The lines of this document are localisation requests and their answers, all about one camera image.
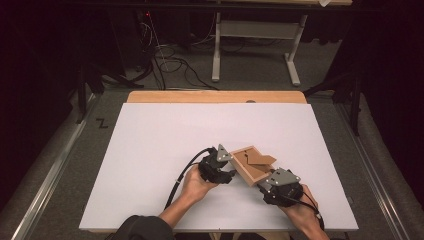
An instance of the wooden frame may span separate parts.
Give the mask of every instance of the wooden frame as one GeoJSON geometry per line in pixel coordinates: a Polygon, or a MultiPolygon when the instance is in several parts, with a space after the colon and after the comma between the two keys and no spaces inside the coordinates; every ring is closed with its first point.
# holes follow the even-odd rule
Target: wooden frame
{"type": "Polygon", "coordinates": [[[274,169],[272,163],[276,160],[269,155],[262,155],[254,146],[233,151],[231,155],[231,164],[250,187],[271,175],[274,169]]]}

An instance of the white board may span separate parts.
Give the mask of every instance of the white board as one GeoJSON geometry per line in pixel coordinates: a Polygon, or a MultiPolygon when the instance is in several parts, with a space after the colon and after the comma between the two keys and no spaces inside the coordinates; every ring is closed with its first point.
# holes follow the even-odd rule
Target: white board
{"type": "MultiPolygon", "coordinates": [[[[229,152],[254,145],[273,156],[275,168],[290,169],[309,186],[326,229],[358,229],[311,106],[290,103],[125,103],[80,229],[116,230],[131,215],[159,215],[186,164],[220,143],[229,152]]],[[[294,229],[262,198],[236,175],[193,206],[175,230],[294,229]]]]}

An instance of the black cable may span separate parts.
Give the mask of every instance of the black cable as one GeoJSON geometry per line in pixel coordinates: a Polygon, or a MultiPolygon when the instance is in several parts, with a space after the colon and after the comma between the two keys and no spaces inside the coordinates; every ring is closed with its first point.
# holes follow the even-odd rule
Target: black cable
{"type": "Polygon", "coordinates": [[[153,59],[155,60],[156,67],[159,69],[159,74],[160,74],[160,76],[162,78],[162,87],[163,87],[162,90],[166,90],[165,78],[163,77],[162,71],[161,71],[161,69],[159,67],[159,63],[158,63],[158,61],[156,60],[155,57],[153,57],[153,59]]]}
{"type": "Polygon", "coordinates": [[[205,153],[205,152],[209,152],[209,153],[211,153],[212,151],[213,151],[213,148],[205,148],[205,149],[203,149],[202,151],[200,151],[198,154],[196,154],[196,156],[194,156],[194,158],[193,158],[193,159],[191,159],[191,160],[190,160],[190,162],[187,164],[187,166],[186,166],[186,167],[184,168],[184,170],[181,172],[181,174],[180,174],[180,176],[178,177],[178,179],[175,181],[174,187],[172,188],[172,191],[171,191],[171,193],[169,194],[168,201],[166,202],[166,205],[165,205],[164,210],[165,210],[165,209],[167,209],[167,208],[169,207],[169,205],[171,205],[172,200],[174,199],[175,192],[177,191],[178,186],[179,186],[179,185],[180,185],[180,183],[181,183],[181,180],[183,180],[183,178],[184,178],[184,174],[185,174],[185,172],[187,171],[187,169],[193,165],[193,162],[194,162],[194,161],[195,161],[195,160],[196,160],[196,159],[197,159],[200,155],[202,155],[202,154],[203,154],[203,153],[205,153]]]}

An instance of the dark background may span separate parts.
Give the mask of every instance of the dark background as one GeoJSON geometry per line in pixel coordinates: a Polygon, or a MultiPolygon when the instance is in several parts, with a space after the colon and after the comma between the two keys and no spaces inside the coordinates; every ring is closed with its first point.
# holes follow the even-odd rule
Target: dark background
{"type": "MultiPolygon", "coordinates": [[[[319,38],[325,44],[344,38],[328,78],[366,62],[362,91],[392,157],[423,204],[424,9],[412,0],[363,5],[384,12],[355,18],[346,37],[348,16],[310,16],[302,41],[319,38]]],[[[93,61],[122,73],[125,62],[105,11],[64,9],[52,0],[3,1],[0,10],[2,209],[69,114],[80,64],[93,61]]],[[[187,47],[190,32],[202,35],[210,27],[210,20],[198,13],[154,14],[160,19],[159,34],[187,47]]]]}

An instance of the black wire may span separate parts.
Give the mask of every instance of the black wire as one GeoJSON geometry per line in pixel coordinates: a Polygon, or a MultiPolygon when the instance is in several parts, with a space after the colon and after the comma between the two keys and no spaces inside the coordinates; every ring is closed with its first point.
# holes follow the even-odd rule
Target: black wire
{"type": "Polygon", "coordinates": [[[195,161],[195,160],[196,160],[196,159],[197,159],[200,155],[202,155],[202,154],[203,154],[203,153],[205,153],[205,152],[209,152],[209,153],[210,153],[212,150],[213,150],[213,148],[205,148],[205,149],[203,149],[202,151],[200,151],[198,154],[196,154],[196,156],[194,156],[194,158],[193,158],[193,159],[191,159],[191,160],[190,160],[190,162],[186,165],[186,167],[184,168],[184,170],[181,172],[181,174],[180,174],[180,176],[178,177],[178,179],[175,181],[174,187],[172,188],[171,193],[169,194],[168,201],[166,202],[166,205],[165,205],[164,210],[165,210],[165,209],[167,209],[167,208],[169,207],[169,205],[171,205],[172,200],[174,199],[175,192],[177,191],[178,186],[179,186],[179,185],[180,185],[180,183],[181,183],[181,180],[183,180],[183,178],[184,178],[184,174],[185,174],[185,172],[187,171],[187,169],[193,165],[193,162],[194,162],[194,161],[195,161]]]}
{"type": "Polygon", "coordinates": [[[155,57],[153,57],[153,59],[155,60],[155,63],[156,63],[156,67],[159,69],[159,74],[160,74],[160,76],[161,76],[161,78],[162,78],[162,90],[166,90],[166,84],[165,84],[165,78],[163,77],[163,74],[162,74],[162,71],[160,70],[160,67],[159,67],[159,64],[158,64],[158,61],[156,60],[156,58],[155,57]]]}
{"type": "Polygon", "coordinates": [[[196,70],[194,70],[186,60],[184,60],[182,58],[178,58],[178,57],[172,57],[172,56],[171,57],[166,57],[164,59],[165,59],[165,62],[163,62],[163,63],[160,64],[160,67],[159,67],[159,70],[160,71],[163,71],[165,73],[173,73],[173,72],[176,72],[176,71],[180,70],[183,66],[185,66],[184,78],[185,78],[185,80],[190,85],[195,86],[195,87],[201,87],[201,88],[209,88],[209,89],[213,89],[213,90],[219,90],[218,88],[216,88],[216,87],[214,87],[212,85],[209,85],[206,82],[202,81],[200,79],[199,75],[197,74],[196,70]],[[163,70],[163,67],[162,66],[165,65],[166,63],[170,63],[170,62],[171,63],[178,63],[178,66],[175,69],[172,69],[172,70],[163,70]],[[203,85],[198,85],[198,84],[192,83],[189,80],[189,78],[187,77],[188,70],[191,70],[194,73],[194,75],[196,76],[197,81],[201,82],[203,85]]]}

